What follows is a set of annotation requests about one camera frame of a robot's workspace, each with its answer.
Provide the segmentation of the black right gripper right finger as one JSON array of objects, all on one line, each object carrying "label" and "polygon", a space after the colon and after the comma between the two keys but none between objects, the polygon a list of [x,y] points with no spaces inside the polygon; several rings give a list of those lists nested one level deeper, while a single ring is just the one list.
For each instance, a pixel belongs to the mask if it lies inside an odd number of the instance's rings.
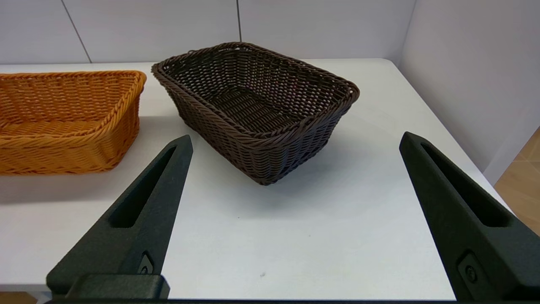
[{"label": "black right gripper right finger", "polygon": [[538,301],[540,239],[436,146],[403,133],[400,154],[459,301]]}]

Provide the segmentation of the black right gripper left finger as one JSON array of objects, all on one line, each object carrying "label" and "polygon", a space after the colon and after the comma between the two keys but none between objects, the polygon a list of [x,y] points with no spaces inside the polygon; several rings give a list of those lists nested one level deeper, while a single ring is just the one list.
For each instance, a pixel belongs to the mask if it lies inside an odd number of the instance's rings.
[{"label": "black right gripper left finger", "polygon": [[86,274],[160,274],[192,154],[189,135],[169,142],[48,273],[52,293]]}]

